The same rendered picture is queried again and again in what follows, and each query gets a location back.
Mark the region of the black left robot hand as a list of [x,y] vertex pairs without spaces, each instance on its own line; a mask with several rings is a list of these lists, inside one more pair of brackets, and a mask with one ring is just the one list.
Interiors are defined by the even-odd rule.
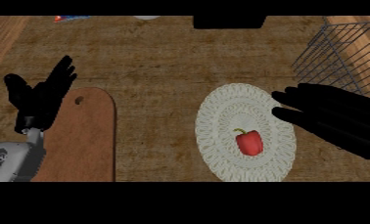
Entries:
[[24,134],[33,128],[40,131],[50,128],[76,78],[76,67],[70,56],[61,59],[46,80],[34,87],[19,75],[13,73],[4,75],[9,102],[18,109],[16,133]]

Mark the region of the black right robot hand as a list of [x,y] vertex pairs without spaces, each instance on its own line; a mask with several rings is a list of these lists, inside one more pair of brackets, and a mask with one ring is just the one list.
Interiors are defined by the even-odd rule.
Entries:
[[272,98],[290,109],[272,115],[298,125],[335,146],[370,159],[370,98],[340,88],[299,83],[274,91]]

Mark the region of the red bell pepper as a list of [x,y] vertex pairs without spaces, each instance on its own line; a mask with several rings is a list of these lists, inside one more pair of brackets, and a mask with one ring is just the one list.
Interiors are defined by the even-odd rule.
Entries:
[[241,128],[235,128],[234,132],[238,132],[235,136],[235,143],[238,150],[246,156],[256,156],[263,151],[263,140],[256,130],[246,131]]

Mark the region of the white woven round placemat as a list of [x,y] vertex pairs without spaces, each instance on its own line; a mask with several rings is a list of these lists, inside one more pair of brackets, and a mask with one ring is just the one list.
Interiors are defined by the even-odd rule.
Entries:
[[[259,87],[225,84],[200,105],[195,137],[204,163],[224,182],[280,182],[293,165],[296,137],[290,123],[272,115],[280,103]],[[235,137],[243,129],[256,130],[263,151],[253,157],[238,149]]]

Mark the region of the brown wooden cutting board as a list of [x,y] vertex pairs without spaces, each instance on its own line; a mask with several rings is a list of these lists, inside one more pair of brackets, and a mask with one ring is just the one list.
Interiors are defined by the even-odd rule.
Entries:
[[46,156],[33,182],[113,182],[115,105],[96,87],[68,92],[52,127]]

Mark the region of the red and blue packet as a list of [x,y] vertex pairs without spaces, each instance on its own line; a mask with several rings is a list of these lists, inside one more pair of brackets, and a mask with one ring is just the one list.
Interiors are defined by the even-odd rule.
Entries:
[[90,16],[56,16],[53,22],[70,22],[74,20],[89,19]]

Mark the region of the black appliance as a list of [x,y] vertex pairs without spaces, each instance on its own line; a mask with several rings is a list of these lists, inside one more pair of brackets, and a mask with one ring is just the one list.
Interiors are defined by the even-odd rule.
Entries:
[[195,16],[194,27],[197,29],[247,29],[263,26],[265,16],[226,17]]

